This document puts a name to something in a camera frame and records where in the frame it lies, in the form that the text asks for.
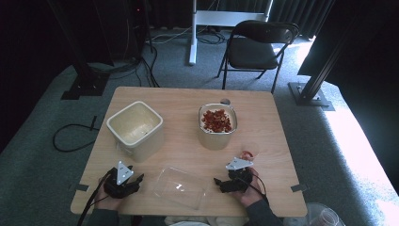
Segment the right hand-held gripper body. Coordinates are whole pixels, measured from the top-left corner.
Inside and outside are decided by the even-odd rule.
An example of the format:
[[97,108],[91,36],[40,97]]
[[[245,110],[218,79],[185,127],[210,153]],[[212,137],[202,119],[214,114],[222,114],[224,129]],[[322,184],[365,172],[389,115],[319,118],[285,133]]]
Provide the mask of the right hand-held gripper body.
[[252,167],[253,163],[238,157],[226,165],[228,170],[229,181],[226,181],[225,186],[231,187],[231,192],[234,191],[246,191],[249,184],[252,182],[251,172],[248,170]]

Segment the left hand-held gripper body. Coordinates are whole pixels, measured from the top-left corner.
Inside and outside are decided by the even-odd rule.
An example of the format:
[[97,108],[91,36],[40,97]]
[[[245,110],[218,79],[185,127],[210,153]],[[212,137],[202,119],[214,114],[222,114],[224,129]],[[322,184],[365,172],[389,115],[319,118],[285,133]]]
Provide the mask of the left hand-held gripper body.
[[105,179],[104,191],[112,198],[123,199],[140,189],[140,184],[135,184],[130,179],[135,175],[129,171],[122,161],[115,168],[110,170],[110,175]]

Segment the person's left hand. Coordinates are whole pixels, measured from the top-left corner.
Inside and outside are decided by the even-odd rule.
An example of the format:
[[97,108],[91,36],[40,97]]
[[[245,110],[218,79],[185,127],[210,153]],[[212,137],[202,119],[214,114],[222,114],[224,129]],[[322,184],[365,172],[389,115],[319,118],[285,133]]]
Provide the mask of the person's left hand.
[[97,195],[94,199],[94,207],[96,209],[118,211],[123,203],[123,199],[115,199],[110,197],[104,191],[104,184],[102,181],[99,181],[99,185],[100,188],[98,189]]

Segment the person's right hand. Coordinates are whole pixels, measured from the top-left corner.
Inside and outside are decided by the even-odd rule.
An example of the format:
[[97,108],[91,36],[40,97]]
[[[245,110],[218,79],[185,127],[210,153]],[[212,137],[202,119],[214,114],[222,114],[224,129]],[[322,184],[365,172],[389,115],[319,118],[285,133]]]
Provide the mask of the person's right hand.
[[238,200],[244,207],[249,207],[253,203],[264,200],[264,194],[259,185],[259,173],[254,168],[248,169],[252,175],[252,182],[245,192],[235,191],[231,195]]

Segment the small clear plastic cup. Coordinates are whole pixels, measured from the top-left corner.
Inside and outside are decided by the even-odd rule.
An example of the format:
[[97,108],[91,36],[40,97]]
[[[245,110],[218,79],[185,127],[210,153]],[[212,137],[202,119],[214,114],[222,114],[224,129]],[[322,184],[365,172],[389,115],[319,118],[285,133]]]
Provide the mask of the small clear plastic cup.
[[241,146],[240,152],[239,152],[239,157],[241,155],[242,151],[247,151],[247,152],[251,152],[253,154],[253,158],[251,160],[248,161],[253,161],[260,153],[260,148],[256,143],[253,142],[248,142],[245,143]]

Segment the clear plastic tray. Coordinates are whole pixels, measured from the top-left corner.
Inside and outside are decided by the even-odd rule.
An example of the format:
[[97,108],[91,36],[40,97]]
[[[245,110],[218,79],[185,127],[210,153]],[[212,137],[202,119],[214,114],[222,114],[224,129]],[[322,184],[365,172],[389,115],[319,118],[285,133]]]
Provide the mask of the clear plastic tray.
[[207,183],[198,176],[175,168],[163,169],[153,193],[163,200],[199,210]]

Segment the white cloth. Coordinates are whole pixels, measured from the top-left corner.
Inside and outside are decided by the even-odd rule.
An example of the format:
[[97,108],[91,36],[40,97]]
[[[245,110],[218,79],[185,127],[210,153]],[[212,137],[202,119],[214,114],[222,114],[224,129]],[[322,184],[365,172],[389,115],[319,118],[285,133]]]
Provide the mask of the white cloth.
[[243,217],[166,217],[167,226],[244,226],[248,218]]

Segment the empty cream square container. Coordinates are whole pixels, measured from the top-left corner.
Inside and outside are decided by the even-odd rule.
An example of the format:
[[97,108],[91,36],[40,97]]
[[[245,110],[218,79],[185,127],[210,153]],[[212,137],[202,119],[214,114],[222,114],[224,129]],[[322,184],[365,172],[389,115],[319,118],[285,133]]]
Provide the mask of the empty cream square container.
[[164,144],[164,120],[149,105],[136,101],[111,116],[106,126],[119,151],[142,163]]

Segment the cream container with glass rim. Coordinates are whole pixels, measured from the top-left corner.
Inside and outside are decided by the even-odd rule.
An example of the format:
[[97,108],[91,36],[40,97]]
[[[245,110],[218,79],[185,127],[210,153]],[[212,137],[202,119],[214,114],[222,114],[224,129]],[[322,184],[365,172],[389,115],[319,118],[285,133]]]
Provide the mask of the cream container with glass rim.
[[[224,109],[230,116],[232,130],[229,133],[212,133],[202,128],[201,118],[206,110]],[[199,108],[199,142],[208,150],[222,150],[230,142],[232,134],[237,129],[237,118],[234,109],[230,105],[206,104]]]

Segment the pile of red dried pieces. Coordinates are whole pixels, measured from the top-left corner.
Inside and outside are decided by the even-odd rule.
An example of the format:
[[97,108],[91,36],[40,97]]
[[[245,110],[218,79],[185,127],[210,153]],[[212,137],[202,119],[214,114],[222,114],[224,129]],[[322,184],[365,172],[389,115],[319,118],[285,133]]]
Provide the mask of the pile of red dried pieces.
[[202,128],[212,133],[229,133],[232,130],[230,116],[224,109],[206,110],[200,121]]

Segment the clear plastic tub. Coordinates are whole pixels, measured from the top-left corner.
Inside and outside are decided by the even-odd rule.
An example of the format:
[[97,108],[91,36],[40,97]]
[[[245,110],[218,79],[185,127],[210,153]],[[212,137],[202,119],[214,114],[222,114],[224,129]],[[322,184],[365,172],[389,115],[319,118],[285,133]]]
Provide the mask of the clear plastic tub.
[[322,203],[310,202],[307,208],[306,219],[309,226],[345,226],[339,216]]

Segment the black metal stand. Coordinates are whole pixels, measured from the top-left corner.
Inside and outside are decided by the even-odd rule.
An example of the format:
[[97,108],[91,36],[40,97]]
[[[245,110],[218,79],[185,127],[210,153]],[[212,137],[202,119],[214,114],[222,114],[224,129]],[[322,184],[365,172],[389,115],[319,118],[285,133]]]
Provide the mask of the black metal stand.
[[297,105],[333,109],[321,91],[327,77],[344,68],[363,41],[362,21],[373,0],[335,0],[298,75],[308,75],[306,83],[291,82],[289,88]]
[[61,99],[78,100],[81,96],[102,96],[109,73],[94,72],[89,67],[59,0],[45,1],[55,17],[60,42],[77,73],[70,89],[62,94]]

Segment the black folding chair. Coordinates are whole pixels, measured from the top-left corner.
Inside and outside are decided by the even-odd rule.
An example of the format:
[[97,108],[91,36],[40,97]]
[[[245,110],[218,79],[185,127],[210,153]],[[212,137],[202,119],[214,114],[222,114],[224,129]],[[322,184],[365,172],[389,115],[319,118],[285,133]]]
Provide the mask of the black folding chair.
[[271,87],[274,92],[286,48],[299,34],[294,23],[269,23],[246,20],[237,24],[227,41],[217,77],[223,74],[222,88],[226,88],[228,72],[260,72],[275,70]]

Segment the black computer tower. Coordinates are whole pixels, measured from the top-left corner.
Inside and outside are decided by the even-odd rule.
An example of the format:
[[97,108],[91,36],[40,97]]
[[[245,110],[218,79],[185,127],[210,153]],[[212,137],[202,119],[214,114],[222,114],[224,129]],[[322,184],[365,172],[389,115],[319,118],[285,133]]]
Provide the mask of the black computer tower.
[[148,36],[147,0],[125,0],[127,44],[125,58],[141,59]]

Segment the white desk frame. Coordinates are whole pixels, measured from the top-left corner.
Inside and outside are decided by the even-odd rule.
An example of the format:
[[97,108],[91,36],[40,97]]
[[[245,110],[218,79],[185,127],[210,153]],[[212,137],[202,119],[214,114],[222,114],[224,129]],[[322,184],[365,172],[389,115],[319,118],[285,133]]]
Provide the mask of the white desk frame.
[[264,12],[239,12],[239,11],[217,11],[217,10],[198,10],[197,0],[193,0],[192,7],[192,35],[188,63],[193,66],[197,62],[197,26],[227,26],[233,27],[245,20],[257,20],[267,22],[274,0],[267,0]]

